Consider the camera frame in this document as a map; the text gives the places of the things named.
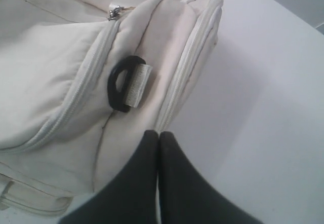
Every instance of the backpack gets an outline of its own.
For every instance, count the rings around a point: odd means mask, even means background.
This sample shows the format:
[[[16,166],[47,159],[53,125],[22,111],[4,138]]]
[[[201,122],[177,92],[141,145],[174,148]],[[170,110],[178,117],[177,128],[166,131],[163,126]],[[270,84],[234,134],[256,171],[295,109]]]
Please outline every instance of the backpack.
[[[61,216],[165,130],[223,0],[0,0],[0,208]]]

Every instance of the cream fabric bag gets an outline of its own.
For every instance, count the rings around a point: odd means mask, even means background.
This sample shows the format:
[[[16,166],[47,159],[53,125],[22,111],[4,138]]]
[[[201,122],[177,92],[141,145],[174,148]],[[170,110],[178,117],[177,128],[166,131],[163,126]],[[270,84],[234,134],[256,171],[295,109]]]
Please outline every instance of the cream fabric bag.
[[[58,216],[108,184],[187,98],[222,4],[0,0],[1,208]],[[123,63],[132,71],[116,82]]]

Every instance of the metal zipper pull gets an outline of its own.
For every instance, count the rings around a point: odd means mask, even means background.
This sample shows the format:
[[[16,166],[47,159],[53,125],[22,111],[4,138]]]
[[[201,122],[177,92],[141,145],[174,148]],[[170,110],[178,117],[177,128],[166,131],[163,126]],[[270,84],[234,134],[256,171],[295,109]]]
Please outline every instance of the metal zipper pull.
[[[123,13],[125,11],[129,11],[129,10],[133,10],[133,9],[135,9],[135,7],[125,8],[125,7],[117,6],[113,10],[109,11],[108,20],[116,20],[121,13]]]

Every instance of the black plastic loop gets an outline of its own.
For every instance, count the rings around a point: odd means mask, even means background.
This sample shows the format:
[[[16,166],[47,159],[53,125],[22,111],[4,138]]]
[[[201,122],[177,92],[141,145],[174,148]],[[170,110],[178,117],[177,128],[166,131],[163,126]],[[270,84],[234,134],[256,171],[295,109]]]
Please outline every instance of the black plastic loop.
[[[145,61],[138,56],[129,56],[122,61],[120,61],[111,71],[110,76],[108,78],[107,84],[107,92],[108,92],[108,101],[110,106],[117,111],[122,111],[124,113],[128,113],[131,109],[130,106],[125,105],[125,97],[128,92],[128,88],[132,81],[132,76],[136,70],[136,67],[139,64],[146,64]],[[125,76],[125,81],[122,85],[120,91],[117,89],[117,79],[118,76],[126,71],[127,74]]]

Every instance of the front pocket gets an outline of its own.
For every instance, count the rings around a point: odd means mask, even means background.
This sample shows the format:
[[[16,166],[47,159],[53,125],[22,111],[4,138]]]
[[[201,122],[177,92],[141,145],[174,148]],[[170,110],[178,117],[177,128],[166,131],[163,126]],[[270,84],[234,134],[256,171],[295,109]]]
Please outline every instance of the front pocket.
[[[35,25],[0,47],[0,153],[39,147],[95,83],[119,22]]]

